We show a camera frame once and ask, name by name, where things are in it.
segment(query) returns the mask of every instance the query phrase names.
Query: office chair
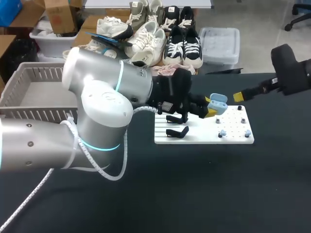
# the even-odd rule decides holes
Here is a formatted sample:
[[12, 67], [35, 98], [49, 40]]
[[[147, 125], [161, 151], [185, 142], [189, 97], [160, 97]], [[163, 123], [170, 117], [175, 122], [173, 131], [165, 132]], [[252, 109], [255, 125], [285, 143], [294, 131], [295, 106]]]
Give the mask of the office chair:
[[[308, 4], [294, 4], [293, 10], [292, 10], [292, 14], [294, 16], [296, 16], [299, 13], [298, 12], [298, 8], [306, 9], [306, 10], [311, 10], [311, 5], [308, 5]], [[304, 20], [309, 19], [309, 18], [311, 18], [311, 13], [307, 13], [307, 14], [303, 15], [302, 17], [294, 19], [290, 24], [287, 24], [284, 29], [285, 29], [285, 31], [289, 32], [293, 28], [293, 25], [295, 23], [299, 23], [299, 22], [304, 21]]]

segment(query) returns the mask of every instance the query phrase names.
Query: black tablecloth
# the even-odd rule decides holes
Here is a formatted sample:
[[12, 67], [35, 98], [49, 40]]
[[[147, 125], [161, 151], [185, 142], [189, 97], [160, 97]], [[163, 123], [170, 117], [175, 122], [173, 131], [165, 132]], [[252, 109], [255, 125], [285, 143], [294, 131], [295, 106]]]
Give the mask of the black tablecloth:
[[[273, 74], [193, 77], [229, 97]], [[55, 171], [9, 233], [310, 232], [311, 91], [244, 103], [253, 145], [156, 145], [154, 115], [135, 115], [125, 176]], [[46, 171], [0, 173], [0, 222]]]

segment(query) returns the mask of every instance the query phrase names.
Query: black and white sneaker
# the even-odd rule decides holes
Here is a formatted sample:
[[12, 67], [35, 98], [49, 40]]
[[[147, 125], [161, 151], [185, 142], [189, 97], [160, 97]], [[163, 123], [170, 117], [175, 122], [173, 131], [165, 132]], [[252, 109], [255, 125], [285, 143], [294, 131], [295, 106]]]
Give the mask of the black and white sneaker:
[[184, 37], [184, 65], [193, 65], [195, 69], [203, 65], [201, 42], [194, 28], [189, 28]]
[[185, 31], [191, 27], [195, 28], [194, 14], [191, 7], [185, 6], [184, 9], [181, 11], [179, 27], [181, 27]]
[[166, 42], [163, 53], [163, 63], [165, 65], [182, 64], [184, 54], [183, 46], [183, 31], [178, 26], [175, 26], [171, 30]]
[[174, 26], [179, 24], [179, 8], [177, 6], [165, 7], [163, 15], [163, 25], [161, 28], [170, 33]]

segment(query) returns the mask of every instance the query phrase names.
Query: sneaker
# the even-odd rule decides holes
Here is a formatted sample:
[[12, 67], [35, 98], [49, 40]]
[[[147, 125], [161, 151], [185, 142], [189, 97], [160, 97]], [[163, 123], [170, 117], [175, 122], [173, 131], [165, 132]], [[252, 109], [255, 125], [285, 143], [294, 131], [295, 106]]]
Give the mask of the sneaker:
[[163, 16], [163, 25], [161, 28], [166, 33], [171, 32], [174, 26], [179, 24], [179, 8], [177, 6], [165, 7]]
[[140, 0], [130, 2], [131, 15], [128, 21], [128, 25], [131, 25], [134, 31], [137, 31], [146, 22], [148, 12], [148, 1]]
[[138, 67], [142, 66], [150, 67], [154, 59], [154, 56], [155, 56], [154, 51], [143, 50], [138, 53], [135, 53], [135, 55], [131, 58], [131, 62], [133, 63], [133, 65]]
[[154, 34], [157, 31], [157, 23], [150, 21], [145, 23], [137, 30], [137, 32], [128, 40], [129, 43], [133, 44], [131, 47], [125, 47], [125, 54], [132, 58], [135, 53], [142, 51], [148, 43], [148, 34]]
[[118, 18], [105, 17], [97, 21], [96, 33], [115, 40], [122, 40], [130, 38], [133, 35], [133, 28], [121, 22]]
[[164, 30], [159, 29], [154, 35], [149, 33], [148, 37], [146, 47], [143, 51], [136, 53], [131, 60], [132, 62], [142, 61], [148, 67], [153, 67], [161, 61], [166, 36]]
[[179, 27], [185, 31], [190, 27], [195, 28], [194, 14], [191, 7], [185, 6], [181, 11]]
[[[79, 45], [78, 47], [98, 54], [102, 54], [104, 51], [104, 47], [95, 40], [91, 40], [87, 45]], [[65, 60], [67, 59], [69, 52], [70, 50], [63, 51], [63, 58]]]
[[149, 4], [147, 21], [154, 21], [162, 25], [163, 20], [163, 3], [161, 0], [152, 0]]
[[203, 65], [201, 42], [194, 28], [189, 28], [185, 34], [184, 65], [193, 65], [195, 69]]
[[163, 53], [163, 63], [169, 64], [182, 64], [183, 62], [183, 31], [178, 27], [173, 27]]

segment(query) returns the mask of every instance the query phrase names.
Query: label sticker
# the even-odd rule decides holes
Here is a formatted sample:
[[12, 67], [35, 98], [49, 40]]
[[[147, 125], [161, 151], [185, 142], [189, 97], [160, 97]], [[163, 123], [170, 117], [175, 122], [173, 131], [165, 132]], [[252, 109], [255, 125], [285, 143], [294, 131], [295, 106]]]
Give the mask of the label sticker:
[[175, 7], [169, 7], [169, 12], [175, 12]]
[[144, 62], [144, 61], [147, 61], [148, 59], [149, 59], [149, 56], [146, 55], [146, 56], [142, 59], [142, 61]]
[[117, 57], [117, 52], [115, 52], [114, 50], [107, 50], [104, 53], [104, 56], [111, 57], [111, 58], [115, 59]]
[[162, 104], [162, 110], [163, 111], [170, 111], [171, 107], [173, 106], [172, 103], [169, 103], [169, 102], [163, 102]]
[[277, 78], [272, 79], [272, 84], [276, 84], [278, 82]]

